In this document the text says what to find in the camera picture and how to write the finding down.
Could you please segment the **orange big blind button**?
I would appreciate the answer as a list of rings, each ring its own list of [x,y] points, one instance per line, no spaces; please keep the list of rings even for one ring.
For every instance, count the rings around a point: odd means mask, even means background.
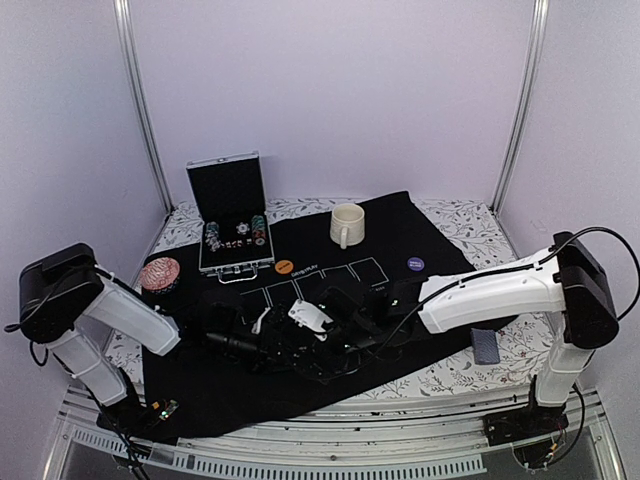
[[[280,275],[288,275],[293,272],[294,264],[291,260],[280,260],[274,265],[275,271]]]

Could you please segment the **purple small blind button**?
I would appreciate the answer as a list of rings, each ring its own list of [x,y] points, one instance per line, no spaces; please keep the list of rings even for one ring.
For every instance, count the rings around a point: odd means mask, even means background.
[[[421,272],[425,268],[425,262],[422,258],[417,256],[410,257],[407,262],[407,267],[414,272]]]

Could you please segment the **white poker chip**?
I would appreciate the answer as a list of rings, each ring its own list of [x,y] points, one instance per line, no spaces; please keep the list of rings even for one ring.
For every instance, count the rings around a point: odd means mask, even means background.
[[[236,226],[236,232],[238,235],[246,236],[251,232],[251,227],[248,223],[241,222]]]

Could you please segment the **aluminium poker chip case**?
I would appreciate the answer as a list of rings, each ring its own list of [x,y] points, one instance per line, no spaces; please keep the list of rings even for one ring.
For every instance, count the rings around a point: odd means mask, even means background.
[[[266,197],[257,151],[206,160],[190,161],[186,172],[198,213],[203,221],[199,248],[199,272],[222,284],[251,281],[259,271],[274,264],[272,235],[267,219]],[[262,215],[267,223],[266,244],[226,249],[225,242],[251,239],[238,235],[236,226]],[[220,227],[223,247],[211,252],[204,241],[204,226],[214,221]]]

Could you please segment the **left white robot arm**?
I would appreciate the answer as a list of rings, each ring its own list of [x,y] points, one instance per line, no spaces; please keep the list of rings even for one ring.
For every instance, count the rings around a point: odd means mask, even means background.
[[[77,243],[28,263],[17,277],[19,318],[6,332],[21,332],[45,346],[96,397],[102,428],[169,442],[177,437],[218,437],[244,427],[307,414],[330,402],[321,385],[275,364],[277,355],[252,353],[256,372],[229,363],[222,345],[235,332],[213,341],[222,326],[237,329],[252,302],[246,293],[220,283],[179,280],[180,300],[165,313],[157,295],[142,297],[95,263],[93,250]],[[88,336],[88,318],[137,341],[144,348],[141,405],[129,376]]]

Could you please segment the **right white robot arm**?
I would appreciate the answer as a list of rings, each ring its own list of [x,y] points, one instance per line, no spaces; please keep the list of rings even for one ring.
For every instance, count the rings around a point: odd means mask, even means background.
[[[381,339],[371,343],[379,350],[414,319],[420,321],[423,331],[436,335],[522,314],[560,314],[560,333],[542,370],[531,381],[527,405],[506,419],[492,416],[486,421],[493,427],[509,425],[520,428],[524,435],[537,436],[546,427],[565,425],[566,402],[577,378],[595,351],[617,337],[622,319],[639,301],[634,296],[622,312],[616,310],[607,273],[580,240],[591,233],[610,235],[624,248],[630,246],[607,227],[562,231],[554,235],[551,246],[498,267],[416,277],[395,283],[389,292],[354,299],[331,285],[321,293],[315,309],[333,321],[355,315],[366,325],[382,326]]]

